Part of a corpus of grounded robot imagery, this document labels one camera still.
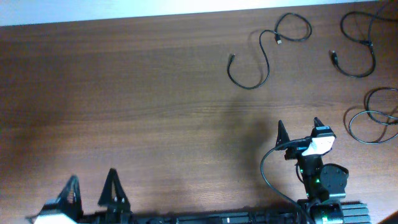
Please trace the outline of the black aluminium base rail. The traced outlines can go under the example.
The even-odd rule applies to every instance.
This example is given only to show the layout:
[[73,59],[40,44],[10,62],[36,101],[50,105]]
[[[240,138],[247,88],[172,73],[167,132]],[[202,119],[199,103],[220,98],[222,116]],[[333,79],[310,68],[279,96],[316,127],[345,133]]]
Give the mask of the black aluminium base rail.
[[194,213],[191,215],[135,215],[133,213],[96,212],[85,215],[77,223],[132,224],[371,224],[365,203],[314,205],[309,215],[288,209],[252,210],[244,212]]

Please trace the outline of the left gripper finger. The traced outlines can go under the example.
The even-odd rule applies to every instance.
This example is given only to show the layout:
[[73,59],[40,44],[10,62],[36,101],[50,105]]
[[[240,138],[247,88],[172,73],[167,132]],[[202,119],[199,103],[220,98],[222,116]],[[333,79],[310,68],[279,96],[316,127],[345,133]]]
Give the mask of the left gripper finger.
[[129,200],[122,188],[117,170],[110,168],[98,205],[107,208],[130,208]]
[[72,175],[57,197],[57,208],[72,220],[83,216],[80,185],[76,175]]

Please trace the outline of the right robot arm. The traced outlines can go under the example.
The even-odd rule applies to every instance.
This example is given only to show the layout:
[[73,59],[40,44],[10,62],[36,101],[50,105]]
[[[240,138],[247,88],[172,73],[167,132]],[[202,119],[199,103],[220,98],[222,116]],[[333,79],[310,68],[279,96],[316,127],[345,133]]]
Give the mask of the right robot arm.
[[285,160],[296,160],[296,174],[301,177],[307,198],[298,200],[303,219],[314,223],[344,223],[341,199],[346,197],[348,169],[325,164],[322,157],[332,150],[335,133],[318,118],[309,136],[291,140],[282,121],[278,122],[275,146],[285,152]]

